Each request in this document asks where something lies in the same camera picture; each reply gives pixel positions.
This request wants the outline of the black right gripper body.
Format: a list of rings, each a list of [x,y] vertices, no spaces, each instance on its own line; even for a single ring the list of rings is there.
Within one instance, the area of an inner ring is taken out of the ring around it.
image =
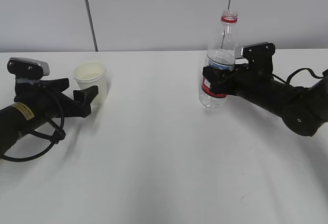
[[[273,63],[271,59],[248,60],[247,64],[237,65],[230,75],[225,93],[237,96],[237,92],[264,93],[273,82]]]

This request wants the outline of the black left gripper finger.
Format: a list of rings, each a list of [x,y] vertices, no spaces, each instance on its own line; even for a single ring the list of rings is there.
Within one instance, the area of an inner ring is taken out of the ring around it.
[[[83,90],[74,90],[73,98],[82,105],[90,105],[98,95],[98,86],[93,85]]]
[[[41,80],[38,83],[38,92],[41,93],[62,93],[69,88],[70,82],[68,78],[60,78],[54,80]]]

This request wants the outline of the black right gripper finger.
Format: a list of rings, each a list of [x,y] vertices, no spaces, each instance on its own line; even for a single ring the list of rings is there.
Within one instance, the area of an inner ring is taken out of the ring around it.
[[[229,82],[211,82],[210,83],[210,92],[215,96],[224,97],[229,94],[230,83]]]
[[[211,66],[203,67],[202,75],[202,82],[208,81],[209,83],[227,83],[232,79],[229,69],[217,69]]]

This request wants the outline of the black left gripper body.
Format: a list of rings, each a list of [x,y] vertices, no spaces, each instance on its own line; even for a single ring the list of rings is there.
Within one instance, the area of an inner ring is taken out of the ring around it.
[[[33,85],[15,82],[14,120],[40,121],[61,116],[85,118],[91,114],[91,104],[82,105],[63,92],[38,92],[39,82]]]

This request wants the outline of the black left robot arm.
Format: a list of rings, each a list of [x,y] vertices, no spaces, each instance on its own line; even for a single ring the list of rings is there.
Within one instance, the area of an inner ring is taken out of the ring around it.
[[[85,118],[91,114],[91,102],[98,95],[98,86],[75,90],[73,98],[63,94],[68,87],[68,78],[40,80],[35,84],[16,82],[14,103],[1,109],[1,159],[11,162],[37,159],[65,139],[66,118]],[[6,152],[26,135],[50,144],[33,156],[7,156]]]

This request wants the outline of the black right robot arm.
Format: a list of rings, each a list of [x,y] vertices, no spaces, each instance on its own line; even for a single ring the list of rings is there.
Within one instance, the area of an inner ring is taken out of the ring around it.
[[[280,117],[294,133],[313,136],[327,122],[327,71],[317,76],[308,68],[319,80],[309,88],[290,84],[300,69],[285,82],[274,80],[272,71],[272,64],[247,63],[235,65],[233,71],[207,66],[202,74],[210,83],[210,92],[238,96]]]

